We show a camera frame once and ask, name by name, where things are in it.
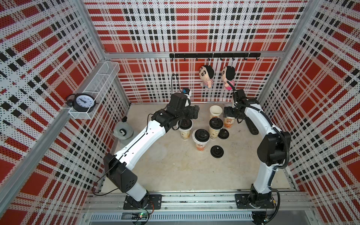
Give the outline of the black lid front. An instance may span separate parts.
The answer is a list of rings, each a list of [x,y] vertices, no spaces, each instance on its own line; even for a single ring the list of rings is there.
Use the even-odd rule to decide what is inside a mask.
[[[224,150],[221,146],[214,145],[211,147],[210,153],[214,158],[221,158],[224,155]]]

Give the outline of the paper milk tea cup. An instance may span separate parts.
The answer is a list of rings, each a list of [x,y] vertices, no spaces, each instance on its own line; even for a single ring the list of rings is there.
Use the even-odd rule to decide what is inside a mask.
[[[191,133],[190,129],[187,129],[187,130],[181,129],[180,130],[181,138],[185,141],[187,141],[189,139],[190,133]]]
[[[196,142],[196,149],[198,151],[204,151],[206,144],[207,144],[207,142]]]
[[[214,140],[218,137],[221,129],[209,128],[210,139]]]

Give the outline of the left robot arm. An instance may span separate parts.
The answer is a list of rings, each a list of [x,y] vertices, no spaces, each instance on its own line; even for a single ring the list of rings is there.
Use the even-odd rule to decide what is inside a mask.
[[[151,113],[146,127],[124,148],[114,154],[106,154],[106,177],[122,192],[136,202],[145,202],[148,191],[139,184],[132,172],[141,156],[169,130],[178,130],[183,120],[198,118],[199,106],[191,105],[191,90],[184,88],[171,95],[165,108]]]

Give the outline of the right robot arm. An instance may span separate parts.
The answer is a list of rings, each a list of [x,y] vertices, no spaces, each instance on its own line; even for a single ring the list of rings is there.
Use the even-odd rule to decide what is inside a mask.
[[[291,135],[276,126],[257,99],[246,97],[244,90],[233,91],[232,97],[232,106],[224,107],[224,117],[233,117],[238,122],[245,120],[249,130],[262,137],[257,148],[257,156],[261,161],[259,171],[244,205],[256,209],[273,208],[271,185],[276,171],[288,165]]]

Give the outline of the black cup lid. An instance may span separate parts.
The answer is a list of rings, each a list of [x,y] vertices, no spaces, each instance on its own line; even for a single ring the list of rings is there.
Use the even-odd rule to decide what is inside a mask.
[[[180,124],[180,129],[187,130],[191,129],[193,122],[191,119],[183,119]]]

